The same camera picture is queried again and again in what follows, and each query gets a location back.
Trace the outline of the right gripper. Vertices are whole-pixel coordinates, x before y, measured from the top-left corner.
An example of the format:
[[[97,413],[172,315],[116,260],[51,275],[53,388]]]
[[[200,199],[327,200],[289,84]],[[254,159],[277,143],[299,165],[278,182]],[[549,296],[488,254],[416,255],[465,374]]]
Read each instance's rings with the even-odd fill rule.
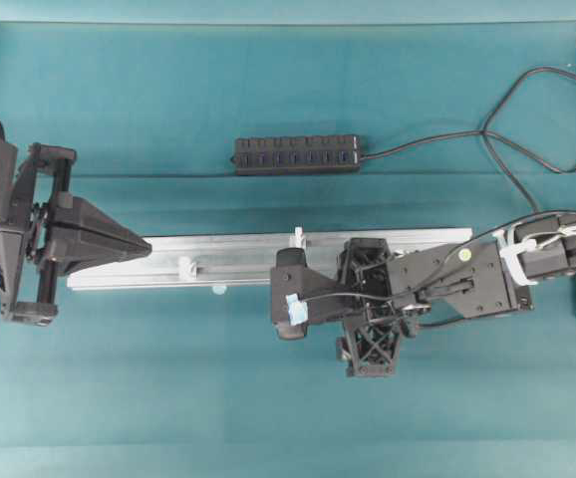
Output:
[[[395,372],[402,341],[419,330],[419,316],[428,305],[401,309],[392,294],[385,262],[393,254],[384,239],[353,238],[338,259],[337,278],[354,294],[354,311],[342,320],[344,334],[337,338],[337,359],[347,364],[348,377],[386,377]]]

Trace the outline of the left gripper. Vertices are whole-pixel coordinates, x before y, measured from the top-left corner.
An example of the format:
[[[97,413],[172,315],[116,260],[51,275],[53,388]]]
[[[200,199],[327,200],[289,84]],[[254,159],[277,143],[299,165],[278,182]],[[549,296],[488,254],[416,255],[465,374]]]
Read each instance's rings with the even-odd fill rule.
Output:
[[[13,296],[6,319],[13,323],[46,327],[58,315],[55,303],[60,272],[77,272],[148,255],[148,243],[88,200],[69,192],[71,172],[77,159],[74,150],[38,142],[29,146],[29,156],[19,168],[12,194],[12,211],[22,220],[24,235],[20,260],[37,267],[38,290],[34,302],[19,302]],[[40,174],[52,178],[46,202],[34,201]],[[93,233],[111,242],[51,239],[53,227]]]

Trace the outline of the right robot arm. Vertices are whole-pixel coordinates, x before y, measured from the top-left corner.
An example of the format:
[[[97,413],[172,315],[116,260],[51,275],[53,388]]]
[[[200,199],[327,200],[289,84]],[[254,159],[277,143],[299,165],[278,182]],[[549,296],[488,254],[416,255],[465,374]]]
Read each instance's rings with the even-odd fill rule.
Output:
[[[353,238],[338,259],[355,313],[336,341],[346,373],[394,373],[403,340],[465,321],[532,309],[539,282],[576,274],[576,213],[540,213],[461,244],[398,253]]]

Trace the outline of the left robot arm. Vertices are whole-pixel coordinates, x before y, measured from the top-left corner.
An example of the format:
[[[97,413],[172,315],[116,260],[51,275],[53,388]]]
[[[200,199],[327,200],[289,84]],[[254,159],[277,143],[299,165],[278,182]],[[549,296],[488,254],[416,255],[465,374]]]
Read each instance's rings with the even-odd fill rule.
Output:
[[[0,122],[0,314],[45,327],[58,314],[59,278],[148,256],[152,247],[70,191],[74,150],[33,143],[18,149]]]

